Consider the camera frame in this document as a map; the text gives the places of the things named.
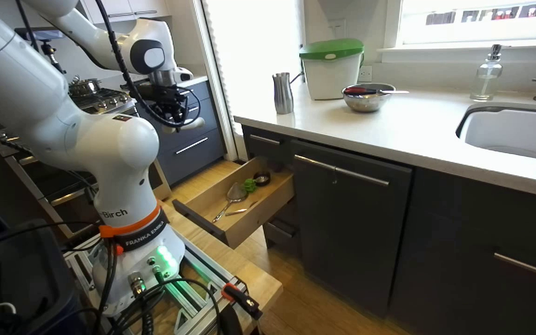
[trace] metal bowl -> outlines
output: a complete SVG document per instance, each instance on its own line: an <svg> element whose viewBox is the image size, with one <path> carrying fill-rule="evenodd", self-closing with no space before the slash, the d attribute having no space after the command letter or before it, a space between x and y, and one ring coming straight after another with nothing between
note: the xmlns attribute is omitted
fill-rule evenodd
<svg viewBox="0 0 536 335"><path fill-rule="evenodd" d="M362 87L365 89L375 89L375 90L381 89L381 90L396 91L396 87L386 84L386 83L365 83L365 84L351 85L349 87ZM382 94L382 93L366 94L366 95L347 95L344 93L344 91L345 89L349 87L345 87L344 89L342 89L342 96L344 98L344 102L347 103L347 106L349 106L351 109L355 110L356 112L361 112L361 113L375 112L376 110L379 110L384 104L386 104L386 102L389 101L392 96L392 94Z"/></svg>

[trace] soap dispenser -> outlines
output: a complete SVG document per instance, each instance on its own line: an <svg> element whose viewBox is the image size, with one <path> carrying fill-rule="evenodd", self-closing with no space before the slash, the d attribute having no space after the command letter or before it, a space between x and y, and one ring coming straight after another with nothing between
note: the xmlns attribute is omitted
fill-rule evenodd
<svg viewBox="0 0 536 335"><path fill-rule="evenodd" d="M500 51L502 46L494 44L491 47L491 53L487 55L485 63L477 69L477 75L473 85L470 88L470 98L475 101L493 100L497 92L498 81L502 75L502 66L500 65Z"/></svg>

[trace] window sill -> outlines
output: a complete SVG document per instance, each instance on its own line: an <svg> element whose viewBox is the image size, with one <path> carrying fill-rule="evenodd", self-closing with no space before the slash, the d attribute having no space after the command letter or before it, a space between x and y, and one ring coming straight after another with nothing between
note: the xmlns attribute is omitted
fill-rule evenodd
<svg viewBox="0 0 536 335"><path fill-rule="evenodd" d="M536 63L536 40L414 44L377 51L382 63L481 63L492 44L502 44L502 63Z"/></svg>

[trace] white sink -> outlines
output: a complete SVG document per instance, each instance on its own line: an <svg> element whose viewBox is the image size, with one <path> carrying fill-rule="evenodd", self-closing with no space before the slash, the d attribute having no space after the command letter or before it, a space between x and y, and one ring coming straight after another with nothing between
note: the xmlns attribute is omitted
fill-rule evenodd
<svg viewBox="0 0 536 335"><path fill-rule="evenodd" d="M469 110L457 135L471 146L536 158L536 110Z"/></svg>

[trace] green lid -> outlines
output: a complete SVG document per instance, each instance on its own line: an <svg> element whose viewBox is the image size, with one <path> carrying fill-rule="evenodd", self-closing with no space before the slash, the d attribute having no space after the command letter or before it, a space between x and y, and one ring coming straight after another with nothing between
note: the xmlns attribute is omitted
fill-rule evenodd
<svg viewBox="0 0 536 335"><path fill-rule="evenodd" d="M364 50L363 42L354 38L322 40L302 47L299 57L306 60L336 60L361 54Z"/></svg>

